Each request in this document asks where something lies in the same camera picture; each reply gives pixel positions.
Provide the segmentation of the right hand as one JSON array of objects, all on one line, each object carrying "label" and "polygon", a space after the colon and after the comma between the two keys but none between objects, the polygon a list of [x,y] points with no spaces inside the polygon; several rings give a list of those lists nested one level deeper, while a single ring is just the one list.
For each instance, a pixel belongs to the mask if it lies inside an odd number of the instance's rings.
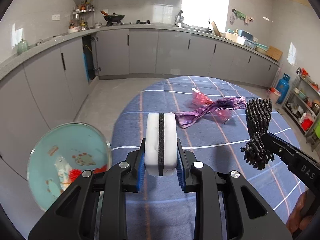
[{"label": "right hand", "polygon": [[306,216],[303,218],[301,215],[301,210],[305,206],[306,202],[306,194],[307,192],[305,191],[303,194],[300,195],[293,211],[291,212],[287,220],[286,227],[289,230],[289,232],[291,232],[291,234],[296,232],[298,229],[304,230],[313,218],[312,216]]}]

